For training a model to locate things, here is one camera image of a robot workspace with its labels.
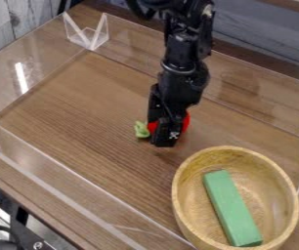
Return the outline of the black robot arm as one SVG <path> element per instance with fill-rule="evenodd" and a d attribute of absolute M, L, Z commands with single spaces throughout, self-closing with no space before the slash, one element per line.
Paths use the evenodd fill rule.
<path fill-rule="evenodd" d="M 188 109 L 202 101 L 210 83 L 206 57 L 212 49 L 212 0 L 126 0 L 135 15 L 164 20 L 166 54 L 150 89 L 150 142 L 172 147 L 186 133 Z"/>

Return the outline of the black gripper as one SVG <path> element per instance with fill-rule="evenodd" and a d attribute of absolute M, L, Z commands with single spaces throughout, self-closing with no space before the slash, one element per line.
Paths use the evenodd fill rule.
<path fill-rule="evenodd" d="M 210 69 L 195 63 L 191 70 L 162 64 L 158 83 L 150 88 L 148 123 L 156 121 L 158 128 L 150 142 L 158 147 L 174 147 L 183 134 L 183 120 L 188 108 L 200 103 L 210 84 Z"/>

